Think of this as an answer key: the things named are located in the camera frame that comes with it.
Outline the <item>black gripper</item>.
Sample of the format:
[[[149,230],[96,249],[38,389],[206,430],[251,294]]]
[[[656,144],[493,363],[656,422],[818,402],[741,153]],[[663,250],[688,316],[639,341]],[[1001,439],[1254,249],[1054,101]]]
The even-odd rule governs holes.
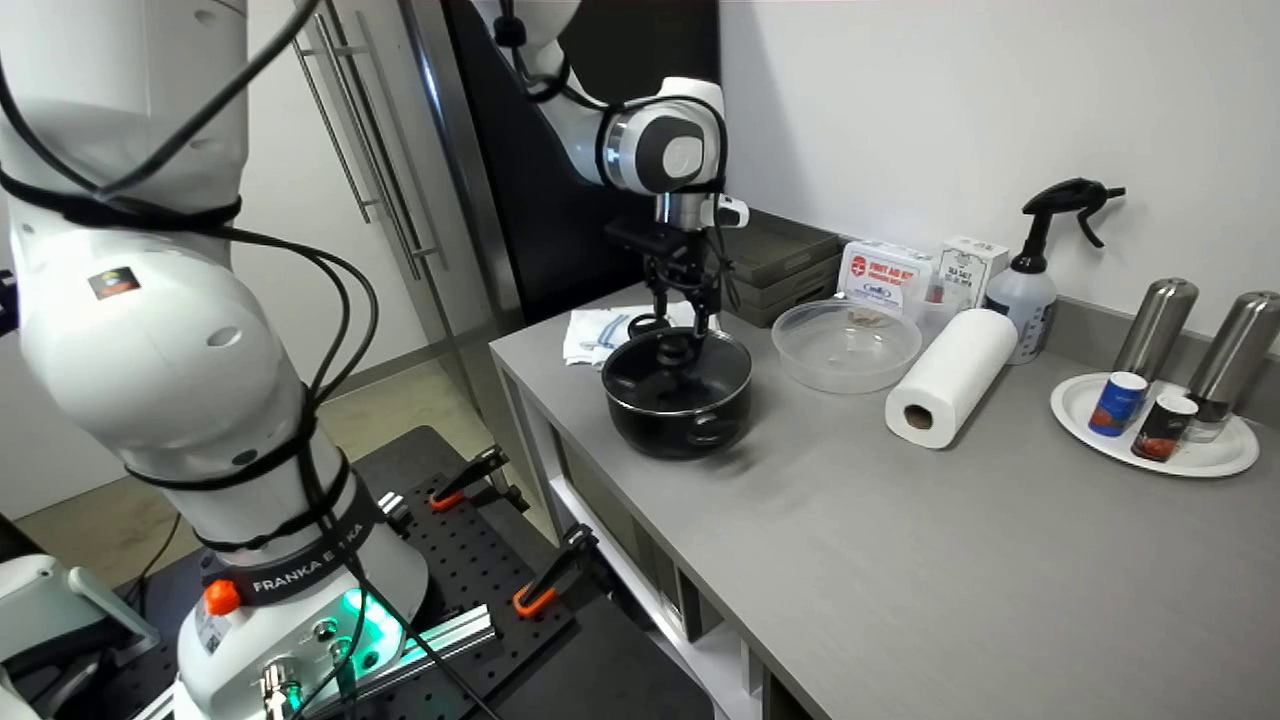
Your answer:
[[[623,217],[605,226],[612,243],[633,250],[651,290],[651,341],[673,333],[668,294],[679,290],[690,308],[690,335],[709,341],[719,276],[724,234],[742,226],[751,208],[724,191],[668,191],[651,217]]]

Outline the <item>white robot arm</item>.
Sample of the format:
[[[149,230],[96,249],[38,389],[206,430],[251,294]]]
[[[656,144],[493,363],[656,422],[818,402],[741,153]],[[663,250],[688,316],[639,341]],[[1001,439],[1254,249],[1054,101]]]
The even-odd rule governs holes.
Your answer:
[[[171,709],[300,717],[375,679],[433,597],[236,276],[247,0],[0,0],[21,351],[53,402],[177,508],[212,574]]]

